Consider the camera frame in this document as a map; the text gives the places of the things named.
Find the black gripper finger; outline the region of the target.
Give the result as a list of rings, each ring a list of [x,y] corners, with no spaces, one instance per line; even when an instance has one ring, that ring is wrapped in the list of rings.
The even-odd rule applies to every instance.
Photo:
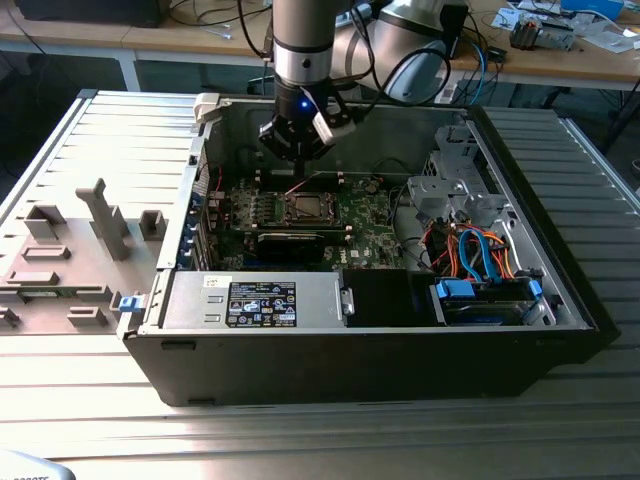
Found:
[[[317,134],[305,136],[298,144],[298,175],[304,176],[306,164],[320,159],[331,148]]]
[[[295,176],[301,175],[301,141],[293,121],[275,114],[259,128],[258,139],[276,157],[291,163]]]

